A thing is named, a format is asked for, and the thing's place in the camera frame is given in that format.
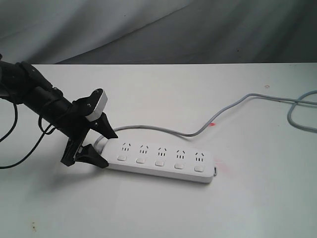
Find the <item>white table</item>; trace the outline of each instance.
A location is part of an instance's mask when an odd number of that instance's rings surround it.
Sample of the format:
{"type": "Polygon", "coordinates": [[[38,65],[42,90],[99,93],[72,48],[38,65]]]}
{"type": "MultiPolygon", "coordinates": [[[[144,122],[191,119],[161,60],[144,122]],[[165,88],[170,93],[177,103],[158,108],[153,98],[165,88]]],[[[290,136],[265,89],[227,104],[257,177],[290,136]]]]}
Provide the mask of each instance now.
{"type": "MultiPolygon", "coordinates": [[[[150,124],[193,132],[247,93],[297,98],[317,89],[317,63],[36,67],[70,101],[104,88],[113,127],[150,124]]],[[[0,105],[4,134],[13,108],[0,105]]],[[[189,140],[149,130],[118,133],[212,151],[218,176],[209,185],[81,163],[66,167],[59,161],[67,138],[55,132],[20,166],[0,171],[0,236],[316,237],[317,134],[290,126],[289,108],[248,100],[189,140]]],[[[294,120],[317,127],[317,110],[298,107],[294,120]]],[[[17,129],[0,144],[1,164],[22,158],[40,134],[37,115],[19,106],[17,129]]],[[[86,142],[97,137],[89,133],[86,142]]]]}

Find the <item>robotic arm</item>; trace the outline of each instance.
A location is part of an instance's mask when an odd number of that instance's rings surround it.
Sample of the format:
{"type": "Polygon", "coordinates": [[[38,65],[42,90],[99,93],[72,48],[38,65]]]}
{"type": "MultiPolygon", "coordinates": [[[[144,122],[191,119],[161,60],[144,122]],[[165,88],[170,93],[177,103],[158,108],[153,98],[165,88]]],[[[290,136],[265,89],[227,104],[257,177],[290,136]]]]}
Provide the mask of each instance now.
{"type": "Polygon", "coordinates": [[[39,122],[44,118],[69,138],[61,159],[66,166],[75,162],[100,168],[108,166],[91,144],[82,146],[90,129],[107,139],[117,138],[103,113],[107,103],[103,89],[96,89],[89,97],[71,103],[32,65],[26,62],[6,63],[1,61],[0,55],[0,98],[25,104],[39,115],[39,122]]]}

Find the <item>gray cloth backdrop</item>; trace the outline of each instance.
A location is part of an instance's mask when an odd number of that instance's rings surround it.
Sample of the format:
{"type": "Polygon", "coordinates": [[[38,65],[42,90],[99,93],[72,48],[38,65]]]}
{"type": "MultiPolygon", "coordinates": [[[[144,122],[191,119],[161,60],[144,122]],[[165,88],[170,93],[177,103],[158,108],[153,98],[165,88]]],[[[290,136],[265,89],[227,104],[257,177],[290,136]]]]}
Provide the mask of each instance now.
{"type": "Polygon", "coordinates": [[[316,0],[0,0],[30,63],[317,62],[316,0]]]}

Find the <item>power strip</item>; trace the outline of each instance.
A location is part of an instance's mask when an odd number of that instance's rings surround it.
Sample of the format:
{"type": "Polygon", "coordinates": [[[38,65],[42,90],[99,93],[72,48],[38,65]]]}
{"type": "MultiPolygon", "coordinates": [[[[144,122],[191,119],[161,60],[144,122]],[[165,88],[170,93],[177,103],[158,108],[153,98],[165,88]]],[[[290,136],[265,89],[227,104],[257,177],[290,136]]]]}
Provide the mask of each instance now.
{"type": "Polygon", "coordinates": [[[210,152],[195,148],[110,139],[101,156],[112,170],[202,183],[216,175],[210,152]]]}

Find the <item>socket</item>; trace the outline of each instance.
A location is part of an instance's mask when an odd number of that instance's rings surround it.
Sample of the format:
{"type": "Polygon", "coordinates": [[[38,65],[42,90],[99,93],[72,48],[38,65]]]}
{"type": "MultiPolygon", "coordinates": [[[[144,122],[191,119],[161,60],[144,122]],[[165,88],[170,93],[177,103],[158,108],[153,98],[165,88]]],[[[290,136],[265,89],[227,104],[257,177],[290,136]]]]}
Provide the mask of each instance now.
{"type": "Polygon", "coordinates": [[[202,183],[216,175],[211,153],[189,147],[109,139],[101,156],[111,170],[202,183]]]}

